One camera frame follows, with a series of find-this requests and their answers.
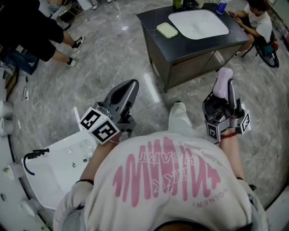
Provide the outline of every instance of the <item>smartphone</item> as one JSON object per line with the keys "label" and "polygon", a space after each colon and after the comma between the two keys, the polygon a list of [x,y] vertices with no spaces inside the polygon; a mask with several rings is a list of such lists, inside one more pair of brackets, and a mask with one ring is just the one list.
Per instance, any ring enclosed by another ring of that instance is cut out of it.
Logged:
{"label": "smartphone", "polygon": [[229,11],[229,14],[231,17],[236,18],[235,15],[233,15],[231,11]]}

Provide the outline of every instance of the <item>wheelchair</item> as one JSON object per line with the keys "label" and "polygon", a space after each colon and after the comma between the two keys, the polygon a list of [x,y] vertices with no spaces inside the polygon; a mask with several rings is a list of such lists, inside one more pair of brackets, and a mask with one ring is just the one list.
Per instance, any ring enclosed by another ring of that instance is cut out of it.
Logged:
{"label": "wheelchair", "polygon": [[279,60],[276,54],[278,44],[275,39],[275,35],[272,31],[270,42],[267,45],[261,45],[258,41],[253,42],[252,46],[243,54],[242,58],[253,48],[256,48],[256,56],[259,54],[261,59],[270,67],[279,67]]}

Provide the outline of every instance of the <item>gray marble floor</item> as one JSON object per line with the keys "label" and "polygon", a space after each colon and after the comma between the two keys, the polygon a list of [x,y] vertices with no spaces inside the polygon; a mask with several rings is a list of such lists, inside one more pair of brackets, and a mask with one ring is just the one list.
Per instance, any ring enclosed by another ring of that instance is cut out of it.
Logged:
{"label": "gray marble floor", "polygon": [[[131,112],[138,122],[134,136],[166,130],[169,110],[176,100],[186,104],[194,128],[205,135],[202,101],[212,89],[217,74],[201,76],[165,94],[160,77],[149,64],[143,32],[135,16],[171,5],[172,1],[104,2],[96,11],[89,10],[73,22],[70,29],[73,38],[85,36],[77,53],[56,44],[59,50],[78,61],[76,67],[54,61],[40,62],[28,82],[28,102],[21,101],[25,86],[21,76],[11,97],[15,123],[11,139],[18,160],[33,149],[44,148],[79,131],[74,108],[82,116],[89,106],[103,100],[110,89],[132,78],[140,82]],[[244,0],[232,0],[228,9],[242,9],[245,4]],[[278,69],[255,57],[254,50],[226,64],[233,69],[244,105],[251,113],[252,131],[239,136],[241,157],[246,179],[257,186],[256,194],[264,206],[278,194],[288,175],[289,54],[283,43],[278,42]]]}

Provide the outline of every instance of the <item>black shorts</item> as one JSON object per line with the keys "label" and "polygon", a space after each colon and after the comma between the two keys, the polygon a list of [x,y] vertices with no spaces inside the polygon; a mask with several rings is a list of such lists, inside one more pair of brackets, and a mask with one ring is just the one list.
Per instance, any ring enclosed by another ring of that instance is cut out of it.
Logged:
{"label": "black shorts", "polygon": [[[245,26],[253,29],[253,27],[251,26],[250,21],[249,21],[249,16],[241,18],[241,21]],[[265,46],[268,44],[263,36],[254,37],[254,39],[255,39],[255,42],[260,46]]]}
{"label": "black shorts", "polygon": [[47,62],[55,53],[55,46],[49,40],[63,42],[63,29],[56,21],[46,17],[39,10],[34,17],[34,25],[28,25],[26,33],[21,36],[19,43],[32,55]]}

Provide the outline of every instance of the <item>black countertop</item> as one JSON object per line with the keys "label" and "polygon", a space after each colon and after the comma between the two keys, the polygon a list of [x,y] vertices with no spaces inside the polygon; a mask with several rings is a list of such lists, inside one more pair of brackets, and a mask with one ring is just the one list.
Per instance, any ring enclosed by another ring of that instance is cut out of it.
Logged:
{"label": "black countertop", "polygon": [[[183,36],[182,33],[168,19],[170,14],[175,13],[172,6],[140,13],[137,15],[137,17],[159,47],[165,59],[171,62],[188,55],[201,55],[206,52],[243,44],[248,40],[246,33],[228,13],[216,13],[217,7],[217,4],[205,3],[202,9],[207,9],[215,13],[217,17],[228,27],[229,34],[199,40],[193,40]],[[162,23],[168,23],[173,26],[178,30],[178,35],[167,39],[157,30],[157,26]]]}

